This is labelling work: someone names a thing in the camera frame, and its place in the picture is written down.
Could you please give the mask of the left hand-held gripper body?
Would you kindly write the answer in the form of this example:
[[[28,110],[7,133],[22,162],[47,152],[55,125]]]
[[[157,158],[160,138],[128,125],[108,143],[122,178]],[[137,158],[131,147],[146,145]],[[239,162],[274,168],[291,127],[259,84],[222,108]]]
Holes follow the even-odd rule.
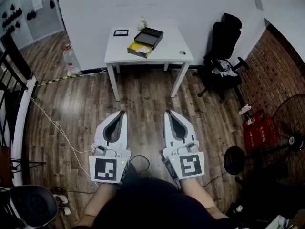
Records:
[[[91,180],[99,183],[122,184],[132,153],[127,149],[106,148],[105,156],[89,156]]]

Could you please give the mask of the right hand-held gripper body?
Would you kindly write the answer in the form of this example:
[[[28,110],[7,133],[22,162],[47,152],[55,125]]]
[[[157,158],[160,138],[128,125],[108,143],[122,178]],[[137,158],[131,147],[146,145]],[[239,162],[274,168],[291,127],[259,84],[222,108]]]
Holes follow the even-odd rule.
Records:
[[[204,152],[179,155],[177,149],[183,146],[164,148],[162,161],[173,181],[195,178],[204,175]]]

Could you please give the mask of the person's right forearm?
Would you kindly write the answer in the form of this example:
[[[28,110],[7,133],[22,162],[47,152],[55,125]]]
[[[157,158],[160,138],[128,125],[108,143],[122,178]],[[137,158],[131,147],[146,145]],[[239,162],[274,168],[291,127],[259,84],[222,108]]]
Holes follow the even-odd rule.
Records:
[[[212,217],[215,219],[228,218],[218,209],[212,197],[195,178],[183,179],[179,182],[183,193],[200,202]]]

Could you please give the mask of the person's left forearm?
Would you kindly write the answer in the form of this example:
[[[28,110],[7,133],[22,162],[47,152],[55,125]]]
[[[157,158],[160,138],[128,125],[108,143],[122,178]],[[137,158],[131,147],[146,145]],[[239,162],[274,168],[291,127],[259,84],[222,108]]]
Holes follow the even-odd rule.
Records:
[[[117,187],[113,184],[100,184],[88,202],[77,226],[91,227],[100,210],[115,197]]]

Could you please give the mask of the red case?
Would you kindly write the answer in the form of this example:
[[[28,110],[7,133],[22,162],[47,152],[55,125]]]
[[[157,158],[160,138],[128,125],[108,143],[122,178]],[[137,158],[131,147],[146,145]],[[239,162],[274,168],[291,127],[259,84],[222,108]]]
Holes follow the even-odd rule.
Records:
[[[244,145],[247,152],[262,149],[278,140],[277,131],[271,117],[265,117],[260,123],[243,129]]]

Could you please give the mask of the white power strip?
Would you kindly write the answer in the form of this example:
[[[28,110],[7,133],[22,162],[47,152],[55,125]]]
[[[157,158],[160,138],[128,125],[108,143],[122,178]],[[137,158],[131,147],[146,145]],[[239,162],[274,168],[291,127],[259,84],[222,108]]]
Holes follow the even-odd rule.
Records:
[[[69,202],[67,197],[65,195],[58,195],[58,194],[53,194],[53,197],[57,201],[59,210],[62,211],[64,215],[70,215],[71,210],[67,206],[67,204]]]

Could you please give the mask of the person's dark clothing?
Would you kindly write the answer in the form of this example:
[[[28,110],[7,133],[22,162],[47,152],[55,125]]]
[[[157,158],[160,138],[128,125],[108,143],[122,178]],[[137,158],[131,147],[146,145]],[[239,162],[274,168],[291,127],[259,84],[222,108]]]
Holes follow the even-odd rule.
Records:
[[[114,226],[160,229],[242,229],[231,218],[215,219],[193,197],[155,177],[141,177],[130,167],[125,183],[99,212],[93,225],[72,229],[112,229]]]

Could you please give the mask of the small white bottle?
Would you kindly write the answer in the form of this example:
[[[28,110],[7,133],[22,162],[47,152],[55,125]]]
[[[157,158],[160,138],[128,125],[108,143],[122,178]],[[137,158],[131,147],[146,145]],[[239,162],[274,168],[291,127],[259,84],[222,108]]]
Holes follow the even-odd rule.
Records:
[[[248,103],[248,104],[246,104],[245,106],[243,106],[243,107],[239,110],[238,114],[239,114],[239,115],[243,115],[243,114],[245,114],[246,112],[248,112],[251,108],[252,108],[251,104]]]

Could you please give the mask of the red fire extinguisher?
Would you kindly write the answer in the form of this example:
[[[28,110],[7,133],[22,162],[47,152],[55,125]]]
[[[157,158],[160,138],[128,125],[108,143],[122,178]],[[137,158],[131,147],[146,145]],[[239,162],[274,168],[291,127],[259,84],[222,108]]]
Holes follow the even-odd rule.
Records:
[[[250,119],[248,119],[247,121],[245,121],[242,124],[242,127],[243,127],[243,129],[247,129],[253,125],[260,123],[264,119],[265,119],[265,115],[263,113],[258,113],[256,115],[254,115],[253,117],[251,117]]]

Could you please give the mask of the white and black garment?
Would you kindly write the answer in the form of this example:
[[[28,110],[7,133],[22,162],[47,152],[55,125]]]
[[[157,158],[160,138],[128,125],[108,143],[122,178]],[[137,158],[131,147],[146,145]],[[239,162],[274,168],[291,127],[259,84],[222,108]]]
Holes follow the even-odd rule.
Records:
[[[231,76],[236,77],[237,73],[233,71],[231,64],[227,60],[214,60],[213,61],[214,68],[212,69],[212,73],[216,75],[220,75],[221,77]]]

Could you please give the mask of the large clear water bottle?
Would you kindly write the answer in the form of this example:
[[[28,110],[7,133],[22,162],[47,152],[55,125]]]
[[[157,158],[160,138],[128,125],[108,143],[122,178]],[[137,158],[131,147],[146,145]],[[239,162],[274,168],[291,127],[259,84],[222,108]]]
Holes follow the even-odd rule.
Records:
[[[70,43],[66,44],[65,46],[62,47],[62,50],[63,50],[64,63],[68,71],[67,72],[68,76],[81,75],[82,74],[81,67],[76,58],[72,45]]]

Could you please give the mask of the black round-backed chair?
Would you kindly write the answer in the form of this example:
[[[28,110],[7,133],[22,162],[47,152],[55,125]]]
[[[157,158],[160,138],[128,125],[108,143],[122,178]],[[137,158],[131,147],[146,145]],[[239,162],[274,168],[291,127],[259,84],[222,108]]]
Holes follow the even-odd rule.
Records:
[[[44,227],[54,220],[58,210],[55,197],[42,186],[0,189],[0,229]]]

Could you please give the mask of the white table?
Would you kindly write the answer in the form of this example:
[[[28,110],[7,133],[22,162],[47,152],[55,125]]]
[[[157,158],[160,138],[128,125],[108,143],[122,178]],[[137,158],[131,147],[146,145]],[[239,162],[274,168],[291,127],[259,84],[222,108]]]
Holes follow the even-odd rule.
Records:
[[[117,88],[114,68],[119,72],[120,65],[125,64],[164,64],[164,70],[167,70],[169,64],[180,63],[181,69],[173,85],[170,97],[174,98],[183,81],[183,78],[193,62],[194,58],[178,28],[175,27],[155,27],[159,31],[163,31],[163,38],[157,45],[156,49],[145,59],[127,52],[128,46],[134,41],[134,37],[139,33],[136,28],[128,27],[128,36],[114,37],[116,28],[111,28],[104,62],[107,67],[109,79],[116,101],[120,101],[120,95]]]

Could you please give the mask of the black office chair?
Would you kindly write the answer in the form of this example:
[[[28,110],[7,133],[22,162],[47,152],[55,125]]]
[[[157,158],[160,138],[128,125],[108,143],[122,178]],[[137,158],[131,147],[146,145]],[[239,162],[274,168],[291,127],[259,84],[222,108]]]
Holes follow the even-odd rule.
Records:
[[[212,88],[218,94],[220,98],[219,102],[222,103],[224,101],[224,91],[233,88],[240,104],[245,104],[238,88],[242,83],[242,80],[240,75],[237,73],[237,70],[241,67],[249,70],[249,67],[241,57],[238,57],[239,63],[235,66],[232,66],[228,61],[233,54],[238,39],[240,38],[241,28],[242,22],[240,19],[228,13],[224,13],[222,20],[213,25],[212,45],[210,51],[203,58],[204,66],[199,68],[197,72],[193,73],[193,76],[201,78],[204,84],[204,89],[197,94],[198,97],[202,97],[207,90]],[[213,61],[216,59],[227,60],[231,64],[233,71],[237,73],[237,76],[221,77],[220,75],[212,73],[212,69],[214,68]]]

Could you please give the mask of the black floor fan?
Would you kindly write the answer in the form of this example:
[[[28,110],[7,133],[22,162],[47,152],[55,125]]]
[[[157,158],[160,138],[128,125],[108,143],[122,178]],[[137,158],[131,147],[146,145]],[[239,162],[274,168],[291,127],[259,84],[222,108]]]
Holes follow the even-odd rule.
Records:
[[[251,152],[237,146],[228,148],[223,159],[227,173],[240,173],[248,160],[272,164],[305,149],[305,94],[286,99],[271,118],[277,131],[277,142]]]

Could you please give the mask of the black metal railing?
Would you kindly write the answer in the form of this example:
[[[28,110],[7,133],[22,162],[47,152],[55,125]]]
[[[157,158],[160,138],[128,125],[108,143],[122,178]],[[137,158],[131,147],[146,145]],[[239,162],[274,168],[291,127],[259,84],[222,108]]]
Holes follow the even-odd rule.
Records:
[[[11,150],[21,98],[35,74],[9,32],[0,38],[0,46],[0,147]]]

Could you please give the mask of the white artificial flowers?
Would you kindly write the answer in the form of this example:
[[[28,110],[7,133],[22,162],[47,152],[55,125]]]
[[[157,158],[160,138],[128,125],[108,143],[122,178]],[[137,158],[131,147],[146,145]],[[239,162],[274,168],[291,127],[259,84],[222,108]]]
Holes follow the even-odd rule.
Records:
[[[148,26],[146,19],[143,16],[141,16],[140,22],[137,26],[138,31],[142,31],[143,29],[148,28],[148,27],[149,26]]]

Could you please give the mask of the white stair rail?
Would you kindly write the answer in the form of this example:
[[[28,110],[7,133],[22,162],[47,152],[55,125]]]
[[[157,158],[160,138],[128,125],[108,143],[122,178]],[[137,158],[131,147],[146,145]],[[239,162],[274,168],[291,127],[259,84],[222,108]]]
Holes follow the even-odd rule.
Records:
[[[27,81],[27,90],[24,90],[20,107],[17,114],[15,131],[14,131],[14,139],[13,139],[13,147],[11,148],[11,159],[13,161],[14,166],[17,166],[17,171],[13,173],[13,185],[14,186],[22,186],[23,178],[22,178],[22,170],[25,169],[24,163],[26,162],[25,148],[24,148],[24,138],[25,138],[25,128],[27,123],[27,116],[29,111],[29,106],[31,104],[31,97],[34,92],[35,85],[37,83],[36,76],[32,76]]]

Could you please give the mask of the group of black wall-hung items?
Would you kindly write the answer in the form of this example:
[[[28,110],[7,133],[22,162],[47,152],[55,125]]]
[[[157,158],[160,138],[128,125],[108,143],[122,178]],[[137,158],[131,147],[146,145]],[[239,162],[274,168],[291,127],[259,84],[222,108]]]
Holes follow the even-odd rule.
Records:
[[[50,0],[49,6],[51,9],[53,9],[53,8],[55,8],[55,3],[52,0]],[[10,10],[13,11],[13,13],[10,16],[7,16],[7,14],[5,12],[2,14],[2,18],[5,19],[5,21],[2,23],[2,27],[3,28],[8,27],[7,30],[9,30],[10,32],[13,32],[15,30],[14,28],[20,27],[19,22],[16,22],[15,26],[14,25],[10,26],[10,24],[12,24],[13,21],[16,20],[23,13],[21,7],[19,7],[17,10],[14,10],[14,9],[15,9],[15,7],[12,4],[10,7]],[[31,20],[31,19],[34,19],[35,17],[36,17],[36,12],[31,11],[30,13],[27,14],[26,19]]]

